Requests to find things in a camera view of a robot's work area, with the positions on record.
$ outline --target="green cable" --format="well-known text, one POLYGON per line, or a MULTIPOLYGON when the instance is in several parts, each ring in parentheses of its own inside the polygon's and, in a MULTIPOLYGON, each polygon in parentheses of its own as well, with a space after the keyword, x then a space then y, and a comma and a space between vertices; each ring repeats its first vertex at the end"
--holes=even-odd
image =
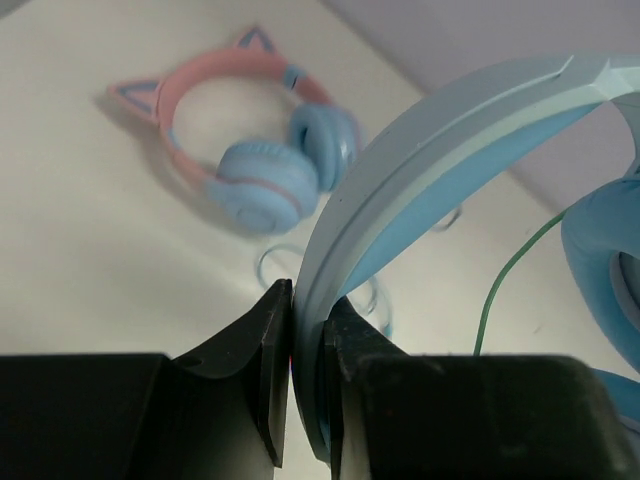
POLYGON ((527 253, 531 247, 533 247, 538 240, 540 240, 549 230, 555 227, 563 218, 567 211, 563 211, 560 214, 553 217, 547 223, 545 223, 540 230, 538 230, 528 241, 525 243, 520 250, 518 250, 513 257, 507 262, 507 264, 502 267, 498 277, 493 282, 491 286, 491 290, 489 290, 489 295, 487 295, 487 299, 484 302, 484 306, 482 307, 482 314, 480 315, 480 325, 478 326, 478 335, 476 336, 476 345, 473 349, 474 355, 480 355, 480 350, 482 350, 482 341, 484 340, 484 333, 487 329, 487 321, 489 320, 489 309, 491 308, 491 304, 498 293, 498 289, 500 285, 502 285, 502 281, 505 279, 509 271, 513 268, 513 266, 518 263, 518 261, 527 253))

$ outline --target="headphones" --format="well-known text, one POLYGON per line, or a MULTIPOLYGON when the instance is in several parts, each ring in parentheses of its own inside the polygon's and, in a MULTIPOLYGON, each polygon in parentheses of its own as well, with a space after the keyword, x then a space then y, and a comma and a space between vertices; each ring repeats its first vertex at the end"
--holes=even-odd
MULTIPOLYGON (((507 61, 436 91, 383 130, 322 211, 294 296, 293 382, 316 457, 329 462, 317 360, 331 308, 440 218, 538 145, 612 101, 637 159, 569 208, 562 241, 601 330, 640 372, 640 55, 507 61)), ((640 453, 640 384, 596 371, 640 453)))
POLYGON ((301 68, 290 64, 259 27, 231 48, 200 55, 164 78, 121 82, 108 92, 157 126, 177 172, 240 225, 257 233, 283 234, 316 209, 321 192, 333 191, 362 149, 355 118, 336 106, 301 68), (180 99, 197 84, 222 76, 262 76, 295 92, 304 103, 289 122, 288 145, 239 142, 225 152, 215 174, 191 159, 173 130, 180 99))

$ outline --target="cat ear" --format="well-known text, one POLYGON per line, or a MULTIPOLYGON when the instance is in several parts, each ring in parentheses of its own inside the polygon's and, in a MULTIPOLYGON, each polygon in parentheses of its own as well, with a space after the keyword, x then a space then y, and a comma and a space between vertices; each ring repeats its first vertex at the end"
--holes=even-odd
POLYGON ((160 78, 146 78, 120 82, 109 87, 109 94, 137 116, 158 124, 158 96, 160 78))
POLYGON ((233 43, 236 48, 246 48, 248 50, 259 50, 261 52, 276 54, 277 50, 269 35, 262 28, 253 26, 245 30, 242 35, 233 43))

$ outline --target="white tabletop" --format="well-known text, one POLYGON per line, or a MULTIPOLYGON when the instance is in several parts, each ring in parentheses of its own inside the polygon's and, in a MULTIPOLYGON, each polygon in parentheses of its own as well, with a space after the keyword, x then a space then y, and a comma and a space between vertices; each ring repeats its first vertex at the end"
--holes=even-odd
MULTIPOLYGON (((421 97, 313 0, 32 0, 0 20, 0 351, 178 355, 262 294, 254 259, 276 240, 239 233, 185 191, 167 172, 157 132, 103 94, 111 82, 222 46, 255 21, 371 135, 421 97)), ((215 163, 241 137, 281 138, 289 108, 269 85, 219 80, 185 98, 176 128, 215 163)), ((410 352, 469 352, 491 282, 549 216, 505 174, 450 231, 416 242, 380 275, 396 342, 410 352)), ((314 219, 284 240, 304 246, 314 219)), ((568 353, 638 378, 591 320, 557 231, 507 277, 485 344, 568 353)), ((287 427, 277 478, 329 478, 293 399, 287 427)))

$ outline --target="table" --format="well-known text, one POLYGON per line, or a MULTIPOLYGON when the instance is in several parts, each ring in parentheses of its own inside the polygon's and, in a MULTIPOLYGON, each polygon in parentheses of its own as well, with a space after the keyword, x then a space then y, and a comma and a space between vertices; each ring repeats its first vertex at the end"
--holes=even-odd
MULTIPOLYGON (((238 231, 170 175, 157 132, 104 95, 255 21, 370 136, 423 95, 313 0, 32 0, 0 20, 1 352, 180 354, 261 295, 253 263, 264 248, 305 245, 317 214, 284 239, 238 231)), ((183 100, 176 130, 215 163, 239 138, 281 138, 289 111, 271 85, 220 79, 183 100)), ((409 352, 469 352, 491 282, 550 216, 508 174, 464 208, 451 230, 427 233, 380 273, 409 352)), ((591 320, 557 231, 508 276, 485 345, 568 353, 638 379, 591 320)), ((277 478, 328 478, 293 398, 287 435, 277 478)))

